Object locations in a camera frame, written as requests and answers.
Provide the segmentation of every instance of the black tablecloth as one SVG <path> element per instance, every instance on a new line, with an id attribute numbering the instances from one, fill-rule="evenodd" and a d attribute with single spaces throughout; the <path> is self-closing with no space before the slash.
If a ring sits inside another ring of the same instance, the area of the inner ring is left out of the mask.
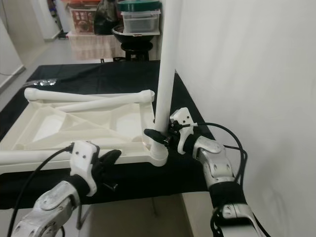
<path id="1" fill-rule="evenodd" d="M 79 93 L 128 93 L 150 89 L 157 93 L 159 61 L 113 62 L 105 64 L 74 64 L 40 66 L 28 79 L 59 79 L 53 86 L 34 86 L 38 89 Z M 0 113 L 0 139 L 2 139 L 28 102 L 20 90 Z M 188 107 L 194 121 L 203 121 L 179 76 L 175 75 L 171 112 Z M 199 132 L 212 138 L 207 128 Z M 28 187 L 21 207 L 33 207 L 35 200 L 53 188 L 69 169 L 43 170 Z M 30 172 L 0 175 L 0 209 L 12 208 L 18 193 Z M 107 178 L 118 184 L 116 192 L 100 187 L 93 197 L 85 197 L 83 204 L 123 199 L 147 198 L 185 192 L 207 191 L 202 166 L 188 155 L 169 152 L 163 167 L 150 163 L 118 164 L 107 170 Z"/>

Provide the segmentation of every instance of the black bag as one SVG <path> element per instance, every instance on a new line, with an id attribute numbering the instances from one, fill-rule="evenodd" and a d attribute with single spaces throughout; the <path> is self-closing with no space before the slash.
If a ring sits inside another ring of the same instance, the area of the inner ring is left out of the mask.
<path id="1" fill-rule="evenodd" d="M 111 35 L 111 29 L 119 24 L 116 0 L 101 0 L 94 17 L 94 33 Z"/>

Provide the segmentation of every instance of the white vertical pole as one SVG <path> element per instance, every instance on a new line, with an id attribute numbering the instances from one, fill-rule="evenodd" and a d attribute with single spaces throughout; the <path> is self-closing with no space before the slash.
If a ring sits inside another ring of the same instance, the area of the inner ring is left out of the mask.
<path id="1" fill-rule="evenodd" d="M 176 66 L 182 0 L 166 0 L 161 46 L 161 62 L 157 94 L 155 130 L 165 133 L 168 129 L 171 97 Z M 167 162 L 168 150 L 164 145 L 153 142 L 151 156 L 156 166 Z"/>

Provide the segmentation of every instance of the gray floor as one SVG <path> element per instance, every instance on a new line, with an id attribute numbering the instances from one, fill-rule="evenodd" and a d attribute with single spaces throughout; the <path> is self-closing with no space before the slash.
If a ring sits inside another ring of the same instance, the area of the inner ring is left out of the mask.
<path id="1" fill-rule="evenodd" d="M 25 64 L 26 71 L 0 95 L 0 111 L 39 65 L 75 63 L 99 63 L 99 60 L 74 60 L 67 40 L 47 44 L 45 51 L 38 58 L 30 59 Z M 191 236 L 181 195 L 96 204 L 85 206 L 84 210 L 87 209 L 90 212 L 80 232 L 75 228 L 76 212 L 65 224 L 67 237 Z M 20 210 L 17 221 L 29 211 L 30 209 Z M 12 210 L 0 210 L 0 229 L 3 230 L 0 237 L 6 236 L 11 214 Z"/>

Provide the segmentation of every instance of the green lid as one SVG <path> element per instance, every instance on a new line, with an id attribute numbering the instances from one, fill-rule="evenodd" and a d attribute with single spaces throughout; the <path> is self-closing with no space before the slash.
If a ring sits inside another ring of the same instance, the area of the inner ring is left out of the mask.
<path id="1" fill-rule="evenodd" d="M 158 0 L 125 0 L 118 2 L 120 11 L 154 11 L 161 8 Z"/>

